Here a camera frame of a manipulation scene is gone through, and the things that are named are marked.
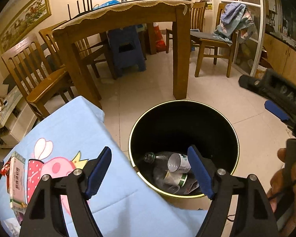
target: trash can rim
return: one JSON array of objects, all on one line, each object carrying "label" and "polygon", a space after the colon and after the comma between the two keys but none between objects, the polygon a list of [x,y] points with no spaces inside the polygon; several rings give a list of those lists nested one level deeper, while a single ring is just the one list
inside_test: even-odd
[{"label": "trash can rim", "polygon": [[[136,167],[135,163],[134,163],[134,160],[133,160],[133,157],[132,157],[132,152],[131,152],[131,148],[130,148],[130,140],[132,138],[132,135],[133,135],[133,131],[137,125],[137,123],[139,122],[139,120],[144,116],[146,115],[149,111],[153,110],[154,108],[156,107],[159,107],[161,105],[164,105],[166,103],[171,103],[171,102],[194,102],[194,103],[198,103],[198,104],[201,104],[201,105],[204,105],[206,107],[209,107],[211,108],[212,110],[216,111],[217,113],[219,113],[228,123],[229,125],[231,126],[233,132],[234,132],[234,135],[236,137],[236,140],[237,140],[237,160],[236,160],[236,163],[234,165],[234,168],[233,170],[231,171],[231,175],[235,172],[236,168],[237,168],[237,165],[238,165],[238,162],[239,162],[239,153],[240,153],[240,147],[239,147],[239,139],[238,139],[238,136],[237,136],[237,133],[234,129],[234,127],[232,126],[232,124],[230,123],[230,121],[222,114],[220,113],[218,110],[214,109],[213,107],[207,105],[207,104],[204,104],[204,103],[201,103],[201,102],[198,102],[198,101],[192,101],[192,100],[173,100],[173,101],[167,101],[167,102],[163,102],[163,103],[160,103],[152,108],[150,108],[149,110],[147,110],[144,114],[142,114],[139,119],[137,119],[137,121],[135,122],[135,124],[133,125],[133,128],[132,128],[132,131],[130,132],[130,136],[129,136],[129,140],[128,140],[128,155],[129,155],[129,158],[130,158],[130,161],[132,163],[132,166],[133,167]],[[182,196],[182,195],[175,195],[175,194],[171,194],[171,193],[167,193],[165,191],[162,191],[160,189],[158,189],[157,187],[155,187],[154,185],[152,185],[151,183],[149,183],[145,177],[140,173],[140,171],[137,172],[137,174],[139,175],[139,177],[150,187],[152,188],[153,190],[155,190],[156,192],[158,192],[159,194],[161,195],[164,195],[164,196],[170,196],[170,197],[174,197],[174,198],[200,198],[200,197],[204,197],[205,195],[204,194],[198,194],[198,195],[193,195],[193,196]]]}]

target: gold picture frame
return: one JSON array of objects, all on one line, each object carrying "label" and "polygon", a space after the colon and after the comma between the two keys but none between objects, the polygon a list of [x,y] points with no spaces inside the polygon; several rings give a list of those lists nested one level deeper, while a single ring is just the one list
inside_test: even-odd
[{"label": "gold picture frame", "polygon": [[34,27],[51,15],[49,0],[30,0],[0,34],[0,50],[15,46]]}]

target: black trash can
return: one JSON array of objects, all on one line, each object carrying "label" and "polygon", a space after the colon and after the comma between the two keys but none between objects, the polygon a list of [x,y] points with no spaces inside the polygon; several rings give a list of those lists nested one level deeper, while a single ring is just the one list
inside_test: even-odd
[{"label": "black trash can", "polygon": [[176,198],[199,198],[200,189],[186,196],[166,193],[153,183],[152,166],[143,161],[146,152],[172,151],[187,154],[194,144],[217,168],[232,174],[239,160],[239,141],[231,123],[214,108],[189,100],[159,104],[135,123],[129,138],[129,157],[138,175],[158,193]]}]

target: bottle neck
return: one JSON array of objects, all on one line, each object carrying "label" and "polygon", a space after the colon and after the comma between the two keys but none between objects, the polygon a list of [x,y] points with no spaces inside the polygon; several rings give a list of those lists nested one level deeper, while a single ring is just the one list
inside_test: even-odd
[{"label": "bottle neck", "polygon": [[147,152],[144,155],[144,161],[152,164],[155,161],[155,154],[153,152]]}]

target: picture frame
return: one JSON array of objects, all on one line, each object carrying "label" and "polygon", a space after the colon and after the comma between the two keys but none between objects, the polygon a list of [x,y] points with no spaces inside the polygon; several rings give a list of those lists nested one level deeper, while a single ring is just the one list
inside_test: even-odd
[{"label": "picture frame", "polygon": [[0,34],[2,53],[15,46],[34,27],[51,15],[49,0],[30,0]]}]

